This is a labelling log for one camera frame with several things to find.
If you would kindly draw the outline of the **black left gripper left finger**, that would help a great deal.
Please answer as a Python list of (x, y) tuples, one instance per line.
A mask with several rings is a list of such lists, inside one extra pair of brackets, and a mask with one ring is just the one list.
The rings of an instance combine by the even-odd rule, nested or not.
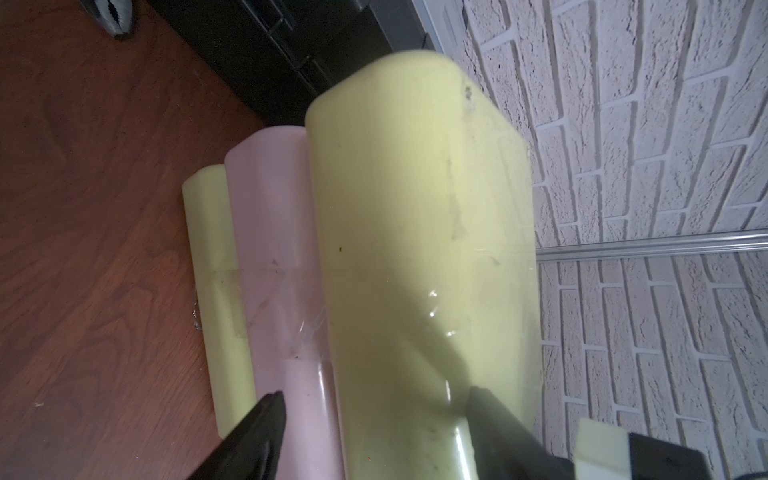
[(285, 428), (283, 392), (265, 395), (188, 479), (274, 480)]

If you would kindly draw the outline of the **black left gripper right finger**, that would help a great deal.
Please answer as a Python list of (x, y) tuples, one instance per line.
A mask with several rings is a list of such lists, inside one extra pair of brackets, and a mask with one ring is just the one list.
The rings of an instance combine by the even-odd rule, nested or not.
[(575, 477), (573, 463), (549, 454), (490, 390), (470, 388), (466, 418), (480, 480)]

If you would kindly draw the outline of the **yellow-green drawer cabinet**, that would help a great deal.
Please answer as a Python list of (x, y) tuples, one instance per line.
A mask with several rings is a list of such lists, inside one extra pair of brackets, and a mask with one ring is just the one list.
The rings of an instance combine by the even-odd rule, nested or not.
[(275, 479), (479, 479), (473, 386), (532, 434), (528, 148), (451, 59), (374, 61), (182, 195), (219, 434), (282, 391)]

